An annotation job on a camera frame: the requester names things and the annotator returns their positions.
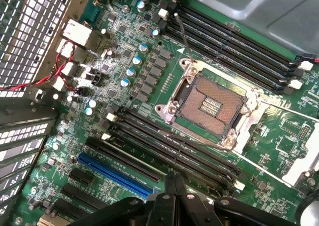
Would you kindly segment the blue expansion slot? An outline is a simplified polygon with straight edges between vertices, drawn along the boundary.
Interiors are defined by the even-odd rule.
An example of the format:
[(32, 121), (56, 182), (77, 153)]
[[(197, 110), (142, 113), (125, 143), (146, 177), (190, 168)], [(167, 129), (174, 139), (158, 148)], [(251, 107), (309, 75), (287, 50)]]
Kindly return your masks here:
[(130, 178), (86, 153), (80, 153), (77, 157), (77, 161), (94, 172), (99, 173), (122, 187), (134, 192), (140, 197), (147, 198), (148, 195), (153, 193), (152, 188)]

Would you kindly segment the long black expansion slot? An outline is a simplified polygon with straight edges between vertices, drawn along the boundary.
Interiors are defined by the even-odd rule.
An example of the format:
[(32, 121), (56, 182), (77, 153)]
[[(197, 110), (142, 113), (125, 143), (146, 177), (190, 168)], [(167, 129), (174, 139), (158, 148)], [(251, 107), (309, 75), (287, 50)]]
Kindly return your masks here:
[(117, 162), (132, 168), (133, 170), (137, 171), (138, 173), (155, 183), (158, 183), (162, 178), (162, 174), (158, 173), (156, 170), (151, 169), (145, 164), (139, 162), (137, 158), (129, 155), (128, 153), (109, 143), (102, 142), (90, 136), (86, 140), (86, 145), (91, 149), (94, 149), (104, 155), (110, 156)]

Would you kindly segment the thin metal locking lever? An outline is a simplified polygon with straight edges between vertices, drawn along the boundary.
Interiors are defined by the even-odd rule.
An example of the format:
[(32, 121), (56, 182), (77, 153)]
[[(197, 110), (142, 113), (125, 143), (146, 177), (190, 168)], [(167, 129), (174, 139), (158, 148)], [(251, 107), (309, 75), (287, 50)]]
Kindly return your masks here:
[(176, 19), (179, 27), (180, 27), (180, 31), (181, 31), (181, 35), (182, 35), (182, 38), (183, 38), (183, 42), (185, 44), (185, 48), (187, 49), (187, 52), (188, 52), (188, 55), (189, 55), (189, 59), (191, 61), (191, 63), (196, 63), (196, 60), (194, 60), (193, 58), (193, 55), (192, 55), (192, 52), (191, 52), (191, 48), (188, 44), (188, 41), (187, 41), (187, 38), (186, 38), (186, 34), (185, 34), (185, 29), (184, 29), (184, 26), (183, 26), (183, 23), (179, 17), (179, 14), (177, 12), (174, 13), (174, 18)]
[(205, 147), (210, 147), (210, 148), (213, 148), (213, 149), (216, 149), (216, 150), (220, 150), (220, 151), (225, 151), (225, 152), (229, 152), (230, 150), (228, 149), (225, 149), (215, 143), (213, 144), (206, 144), (206, 143), (202, 143), (202, 142), (198, 142), (198, 141), (194, 141), (194, 140), (191, 140), (191, 139), (187, 139), (185, 137), (181, 137), (181, 136), (178, 136), (178, 135), (174, 135), (174, 134), (169, 134), (169, 133), (164, 133), (163, 135), (167, 136), (168, 138), (170, 139), (174, 139), (176, 141), (180, 141), (184, 144), (188, 144), (188, 145), (191, 145), (191, 146), (205, 146)]

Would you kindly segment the green motherboard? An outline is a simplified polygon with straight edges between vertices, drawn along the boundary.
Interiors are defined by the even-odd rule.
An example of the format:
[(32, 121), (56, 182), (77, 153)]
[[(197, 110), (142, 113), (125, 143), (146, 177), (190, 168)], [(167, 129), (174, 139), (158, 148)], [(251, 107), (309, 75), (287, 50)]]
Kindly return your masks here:
[[(235, 23), (246, 35), (290, 59), (304, 54), (292, 52), (196, 0), (183, 1), (219, 21)], [(154, 22), (157, 16), (174, 17), (177, 11), (172, 9), (169, 2), (170, 0), (81, 0), (79, 10), (72, 12), (71, 19), (92, 29), (92, 33), (85, 46), (74, 43), (61, 34), (57, 38), (56, 49), (60, 40), (66, 39), (66, 43), (70, 42), (85, 51), (85, 59), (78, 63), (72, 60), (73, 53), (68, 58), (63, 57), (61, 53), (55, 54), (57, 65), (54, 70), (59, 71), (65, 91), (56, 93), (53, 97), (54, 108), (60, 110), (60, 117), (52, 127), (51, 134), (46, 134), (49, 124), (44, 122), (5, 135), (7, 139), (18, 139), (20, 136), (31, 134), (32, 142), (27, 145), (28, 150), (24, 154), (26, 162), (18, 170), (18, 174), (25, 176), (26, 180), (22, 185), (12, 186), (16, 203), (13, 207), (3, 208), (8, 214), (3, 226), (63, 226), (77, 220), (54, 209), (57, 199), (66, 200), (87, 214), (97, 211), (62, 194), (60, 191), (67, 183), (107, 205), (126, 197), (146, 201), (150, 196), (140, 197), (87, 168), (77, 161), (80, 153), (86, 153), (152, 188), (153, 194), (164, 191), (164, 180), (171, 174), (138, 160), (162, 174), (160, 181), (155, 183), (132, 168), (86, 145), (86, 140), (90, 136), (102, 141), (103, 134), (113, 134), (111, 124), (114, 122), (107, 119), (110, 110), (116, 112), (120, 107), (125, 107), (169, 131), (176, 130), (180, 135), (199, 135), (214, 143), (219, 142), (209, 131), (180, 117), (175, 121), (182, 129), (175, 128), (165, 123), (155, 111), (156, 105), (165, 105), (168, 102), (184, 73), (179, 64), (180, 60), (189, 59), (184, 42), (170, 38)], [(246, 85), (252, 90), (261, 90), (266, 95), (292, 96), (303, 91), (319, 95), (319, 63), (315, 63), (311, 70), (305, 71), (299, 89), (294, 89), (290, 95), (278, 95), (244, 79), (195, 50), (191, 49), (191, 52), (194, 60), (202, 61), (223, 73), (219, 77), (203, 70), (203, 75), (239, 94), (244, 92), (242, 86)], [(74, 76), (61, 74), (68, 62), (77, 64)], [(210, 151), (242, 170), (237, 180), (243, 183), (245, 188), (225, 197), (234, 198), (293, 223), (298, 221), (300, 214), (310, 210), (318, 202), (319, 171), (305, 173), (296, 187), (291, 188), (240, 161), (231, 154), (231, 150)], [(95, 178), (94, 182), (90, 186), (85, 186), (70, 179), (68, 175), (73, 168), (91, 174)], [(208, 203), (213, 203), (221, 197), (214, 198), (201, 193), (186, 182), (185, 187), (189, 193), (201, 196), (202, 200)]]

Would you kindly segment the short black expansion slot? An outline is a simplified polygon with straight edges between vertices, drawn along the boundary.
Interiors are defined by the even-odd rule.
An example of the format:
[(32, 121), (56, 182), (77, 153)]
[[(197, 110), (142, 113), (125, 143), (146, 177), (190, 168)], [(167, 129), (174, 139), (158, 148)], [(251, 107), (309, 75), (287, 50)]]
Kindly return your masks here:
[(72, 180), (75, 180), (75, 181), (85, 185), (85, 186), (90, 186), (95, 180), (94, 176), (92, 176), (91, 174), (89, 174), (85, 171), (82, 171), (78, 168), (73, 168), (70, 171), (68, 177)]

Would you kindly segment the CPU socket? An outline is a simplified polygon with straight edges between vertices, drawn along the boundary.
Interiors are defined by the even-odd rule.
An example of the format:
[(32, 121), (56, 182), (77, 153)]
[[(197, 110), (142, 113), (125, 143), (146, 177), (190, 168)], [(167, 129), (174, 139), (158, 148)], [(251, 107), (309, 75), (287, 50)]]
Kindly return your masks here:
[(183, 58), (179, 62), (184, 73), (165, 105), (156, 105), (155, 111), (165, 123), (182, 129), (176, 123), (180, 117), (216, 136), (218, 143), (202, 142), (214, 148), (230, 151), (238, 145), (240, 131), (256, 109), (252, 89), (242, 86), (239, 94), (203, 75), (203, 70), (222, 76), (222, 72), (199, 60)]

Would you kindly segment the silver socket cover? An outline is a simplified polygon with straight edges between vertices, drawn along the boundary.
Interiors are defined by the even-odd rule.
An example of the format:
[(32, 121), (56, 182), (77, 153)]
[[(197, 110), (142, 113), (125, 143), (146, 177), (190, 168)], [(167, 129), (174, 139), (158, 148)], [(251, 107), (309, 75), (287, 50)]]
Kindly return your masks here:
[(291, 188), (305, 173), (319, 171), (319, 95), (248, 94), (252, 101), (231, 154)]

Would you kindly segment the silver rear port block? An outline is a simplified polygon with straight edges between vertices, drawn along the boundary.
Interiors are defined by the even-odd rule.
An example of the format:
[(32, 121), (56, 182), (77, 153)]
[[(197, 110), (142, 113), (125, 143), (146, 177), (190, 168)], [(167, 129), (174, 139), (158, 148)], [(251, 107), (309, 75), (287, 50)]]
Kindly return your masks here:
[(85, 59), (85, 51), (70, 42), (66, 43), (66, 39), (60, 40), (56, 52), (61, 53), (61, 55), (65, 58), (70, 57), (71, 53), (73, 53), (72, 60), (78, 63), (83, 62)]
[(61, 70), (61, 74), (65, 76), (74, 76), (76, 74), (77, 64), (68, 62)]
[(67, 39), (85, 46), (92, 33), (92, 29), (76, 22), (75, 20), (69, 19), (64, 25), (62, 35)]

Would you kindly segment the open PC case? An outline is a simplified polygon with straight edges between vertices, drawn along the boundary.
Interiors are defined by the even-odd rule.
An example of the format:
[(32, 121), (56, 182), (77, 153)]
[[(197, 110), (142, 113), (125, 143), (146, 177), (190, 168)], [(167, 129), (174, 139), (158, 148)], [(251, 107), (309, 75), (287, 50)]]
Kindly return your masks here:
[[(319, 0), (196, 0), (295, 53), (319, 56)], [(81, 0), (0, 0), (0, 226), (16, 203), (13, 185), (26, 162), (32, 135), (7, 139), (6, 134), (60, 117), (54, 95), (65, 91), (54, 70), (57, 38)], [(176, 196), (174, 226), (189, 226)], [(297, 226), (319, 226), (316, 205), (300, 214)]]

